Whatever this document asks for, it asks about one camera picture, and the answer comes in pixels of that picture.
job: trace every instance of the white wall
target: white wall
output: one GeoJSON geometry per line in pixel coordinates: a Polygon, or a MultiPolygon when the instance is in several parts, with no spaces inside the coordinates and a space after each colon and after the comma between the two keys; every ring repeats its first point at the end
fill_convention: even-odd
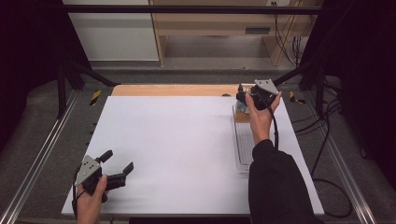
{"type": "MultiPolygon", "coordinates": [[[[148,0],[64,0],[65,5],[148,5],[148,0]]],[[[90,61],[158,61],[149,14],[70,13],[90,61]]]]}

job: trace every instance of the black sleeve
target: black sleeve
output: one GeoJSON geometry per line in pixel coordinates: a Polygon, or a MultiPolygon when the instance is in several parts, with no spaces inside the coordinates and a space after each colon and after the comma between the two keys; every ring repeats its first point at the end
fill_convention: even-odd
{"type": "Polygon", "coordinates": [[[253,224],[323,223],[315,218],[305,182],[293,157],[271,140],[253,148],[248,200],[253,224]]]}

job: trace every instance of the white table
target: white table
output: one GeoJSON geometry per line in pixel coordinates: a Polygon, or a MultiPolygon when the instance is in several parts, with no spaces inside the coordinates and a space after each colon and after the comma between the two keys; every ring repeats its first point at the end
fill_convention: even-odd
{"type": "MultiPolygon", "coordinates": [[[[248,175],[236,170],[232,131],[234,97],[110,96],[87,155],[113,157],[107,175],[134,162],[126,187],[114,189],[102,214],[114,217],[248,216],[248,175]]],[[[286,107],[276,111],[279,149],[303,174],[314,213],[323,208],[286,107]]],[[[73,215],[72,195],[63,214],[73,215]]]]}

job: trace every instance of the black cable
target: black cable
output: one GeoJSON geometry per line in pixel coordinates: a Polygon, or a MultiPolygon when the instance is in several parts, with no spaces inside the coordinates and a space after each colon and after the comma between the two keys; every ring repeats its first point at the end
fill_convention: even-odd
{"type": "Polygon", "coordinates": [[[312,126],[314,126],[316,123],[318,123],[318,122],[321,121],[321,120],[322,120],[322,119],[317,119],[317,120],[315,120],[313,123],[311,123],[310,125],[306,126],[305,128],[299,129],[299,130],[294,131],[294,132],[295,132],[295,133],[303,132],[303,131],[305,131],[305,130],[311,128],[312,126]]]}
{"type": "MultiPolygon", "coordinates": [[[[334,103],[335,101],[337,101],[337,99],[335,99],[335,100],[333,100],[333,101],[331,101],[330,103],[327,104],[326,114],[327,114],[328,111],[329,111],[330,105],[331,105],[332,103],[334,103]]],[[[319,149],[319,153],[318,153],[318,155],[317,155],[317,158],[315,159],[314,166],[312,167],[311,176],[314,176],[314,172],[315,172],[315,170],[316,170],[316,168],[317,168],[319,158],[320,158],[320,156],[321,156],[321,154],[322,154],[322,152],[323,152],[324,146],[326,145],[327,139],[329,138],[329,134],[330,134],[330,119],[329,119],[329,116],[328,116],[328,115],[325,116],[325,118],[326,118],[326,122],[327,122],[327,132],[326,132],[325,137],[324,137],[324,139],[323,139],[322,145],[320,146],[320,149],[319,149]]]]}
{"type": "Polygon", "coordinates": [[[324,89],[327,93],[329,93],[330,95],[332,95],[332,96],[335,96],[335,97],[337,97],[337,94],[335,94],[335,93],[333,93],[333,92],[331,92],[331,91],[329,91],[329,90],[327,90],[327,89],[324,89]]]}
{"type": "Polygon", "coordinates": [[[347,201],[348,201],[349,207],[348,207],[348,211],[347,211],[344,215],[335,215],[335,214],[329,213],[329,212],[327,212],[327,211],[324,211],[324,213],[325,213],[326,215],[330,216],[330,217],[344,218],[344,217],[349,217],[350,214],[352,213],[352,202],[350,201],[350,199],[349,199],[349,197],[347,196],[347,194],[345,193],[345,191],[344,191],[343,189],[341,189],[341,187],[339,187],[338,185],[334,184],[332,181],[325,180],[325,179],[320,179],[320,178],[313,178],[314,172],[315,172],[315,170],[316,170],[316,168],[317,168],[317,165],[318,165],[319,158],[320,158],[320,156],[321,156],[321,154],[322,154],[322,152],[323,152],[324,146],[325,146],[325,144],[326,144],[326,142],[327,142],[327,139],[329,138],[329,134],[330,134],[330,113],[329,113],[329,112],[331,111],[330,108],[333,108],[333,106],[330,107],[330,105],[331,105],[332,103],[336,102],[336,101],[338,101],[338,99],[335,99],[335,100],[333,100],[333,101],[331,101],[330,103],[327,104],[326,116],[325,116],[325,117],[326,117],[326,123],[327,123],[327,132],[326,132],[326,135],[325,135],[325,137],[324,137],[323,143],[322,143],[322,145],[321,145],[321,147],[320,147],[320,150],[319,150],[319,153],[318,153],[318,155],[317,155],[317,158],[315,159],[315,163],[314,163],[314,166],[313,166],[312,171],[311,171],[310,174],[311,174],[311,177],[312,177],[312,180],[313,180],[313,181],[321,181],[321,182],[325,182],[325,183],[327,183],[327,184],[333,185],[333,186],[335,186],[336,188],[338,188],[338,189],[346,196],[346,199],[347,199],[347,201]]]}
{"type": "Polygon", "coordinates": [[[339,93],[341,92],[341,89],[338,87],[335,87],[332,83],[330,83],[326,78],[324,78],[324,83],[325,87],[332,89],[333,91],[339,93]]]}
{"type": "MultiPolygon", "coordinates": [[[[340,104],[333,105],[333,106],[330,108],[330,111],[329,111],[328,113],[326,113],[326,116],[330,116],[332,113],[334,113],[335,111],[339,110],[340,108],[341,108],[341,107],[340,107],[340,104]]],[[[321,128],[325,123],[326,123],[326,121],[323,120],[323,123],[321,123],[321,124],[320,124],[318,127],[316,127],[315,129],[312,129],[312,130],[310,130],[310,131],[308,131],[308,132],[306,132],[306,133],[299,133],[299,134],[296,134],[296,136],[302,136],[302,135],[305,135],[305,134],[312,133],[312,132],[316,131],[317,129],[321,128]]]]}
{"type": "Polygon", "coordinates": [[[290,57],[289,57],[289,55],[288,55],[288,53],[286,52],[286,48],[285,48],[285,43],[286,43],[286,39],[285,39],[285,41],[283,41],[282,40],[282,36],[281,36],[281,34],[280,34],[280,32],[279,32],[279,29],[278,29],[278,27],[277,27],[277,14],[274,14],[274,18],[275,18],[275,40],[276,40],[276,43],[277,43],[277,45],[280,47],[280,50],[282,50],[282,52],[283,52],[283,54],[286,56],[286,58],[288,59],[288,61],[290,62],[290,63],[294,63],[291,59],[290,59],[290,57]]]}
{"type": "Polygon", "coordinates": [[[306,34],[308,34],[308,32],[312,29],[313,25],[314,25],[314,18],[312,17],[312,15],[309,15],[309,18],[311,20],[311,22],[309,23],[309,25],[304,29],[303,33],[300,36],[294,36],[293,40],[292,40],[292,51],[293,51],[293,56],[295,57],[296,61],[295,64],[296,66],[298,66],[299,63],[299,59],[303,57],[303,52],[300,52],[300,48],[301,48],[301,42],[304,36],[306,36],[306,34]]]}
{"type": "Polygon", "coordinates": [[[290,16],[288,17],[288,19],[286,20],[285,24],[283,25],[283,27],[282,27],[282,35],[283,35],[283,36],[285,36],[285,33],[284,33],[285,28],[286,28],[286,26],[288,25],[288,23],[289,23],[291,17],[293,17],[293,16],[295,16],[295,15],[290,15],[290,16]]]}
{"type": "Polygon", "coordinates": [[[316,131],[317,129],[321,128],[325,123],[326,123],[326,121],[323,120],[323,122],[321,124],[319,124],[319,126],[316,127],[315,129],[309,130],[306,133],[298,133],[298,134],[296,134],[296,136],[302,136],[302,135],[306,135],[306,134],[312,133],[312,132],[316,131]]]}
{"type": "Polygon", "coordinates": [[[82,191],[82,192],[77,196],[76,200],[78,200],[78,198],[79,198],[83,193],[85,193],[85,190],[82,191]]]}
{"type": "Polygon", "coordinates": [[[72,207],[73,207],[73,212],[74,212],[74,214],[75,214],[75,217],[76,217],[76,219],[77,219],[77,215],[78,215],[78,208],[77,208],[77,199],[79,198],[79,196],[81,196],[81,194],[79,194],[78,195],[78,197],[77,197],[77,194],[76,194],[76,186],[75,186],[75,183],[76,183],[76,179],[77,179],[77,175],[78,175],[78,172],[79,172],[79,169],[81,168],[81,164],[76,168],[76,171],[75,171],[75,173],[74,173],[74,175],[73,175],[73,183],[72,183],[72,187],[73,187],[73,201],[72,201],[72,207]]]}
{"type": "Polygon", "coordinates": [[[306,120],[312,119],[312,118],[314,118],[314,117],[316,117],[316,115],[309,116],[309,117],[306,118],[306,119],[297,119],[297,120],[295,120],[295,121],[292,121],[291,123],[297,123],[297,122],[301,122],[301,121],[306,121],[306,120]]]}
{"type": "Polygon", "coordinates": [[[339,189],[346,196],[346,199],[348,201],[349,207],[348,207],[348,211],[345,214],[343,214],[343,215],[335,215],[335,214],[329,213],[329,212],[327,212],[326,210],[323,209],[324,210],[324,214],[326,214],[327,216],[330,216],[330,217],[338,217],[338,218],[349,217],[350,214],[352,214],[352,209],[353,209],[352,202],[349,200],[349,197],[347,196],[347,193],[340,186],[334,184],[332,181],[321,179],[321,178],[312,178],[312,180],[314,182],[324,182],[324,183],[327,183],[327,184],[335,186],[337,189],[339,189]]]}
{"type": "Polygon", "coordinates": [[[267,107],[268,111],[270,112],[270,114],[274,120],[274,136],[275,136],[274,147],[276,150],[279,150],[279,132],[277,131],[277,124],[276,124],[276,119],[275,119],[275,115],[274,115],[274,110],[272,109],[272,107],[270,105],[265,103],[264,99],[262,99],[262,102],[265,104],[265,106],[267,107]]]}

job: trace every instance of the hand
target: hand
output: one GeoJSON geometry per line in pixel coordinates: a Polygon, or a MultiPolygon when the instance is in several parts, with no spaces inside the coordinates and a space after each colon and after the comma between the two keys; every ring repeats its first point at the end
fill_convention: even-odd
{"type": "Polygon", "coordinates": [[[102,208],[102,195],[105,193],[107,186],[107,176],[102,175],[96,190],[91,196],[84,192],[82,185],[78,186],[78,220],[77,224],[94,224],[100,222],[100,210],[102,208]]]}
{"type": "MultiPolygon", "coordinates": [[[[274,113],[276,108],[279,106],[281,95],[282,92],[280,91],[271,104],[271,108],[274,113]]],[[[270,139],[272,116],[268,109],[258,110],[254,105],[254,101],[251,98],[250,94],[246,94],[246,102],[250,116],[250,128],[253,132],[254,144],[257,145],[260,141],[264,139],[270,139]]]]}

